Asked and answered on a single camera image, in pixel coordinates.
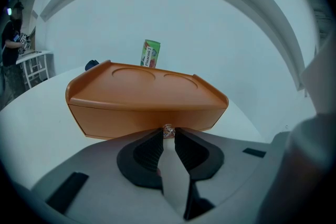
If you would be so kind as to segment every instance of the orange tray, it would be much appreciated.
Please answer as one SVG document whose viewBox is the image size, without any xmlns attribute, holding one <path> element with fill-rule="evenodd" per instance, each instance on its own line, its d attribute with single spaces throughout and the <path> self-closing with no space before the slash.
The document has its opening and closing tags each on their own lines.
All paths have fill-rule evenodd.
<svg viewBox="0 0 336 224">
<path fill-rule="evenodd" d="M 165 124 L 210 129 L 228 98 L 197 75 L 105 61 L 74 78 L 66 101 L 88 137 L 111 139 Z"/>
</svg>

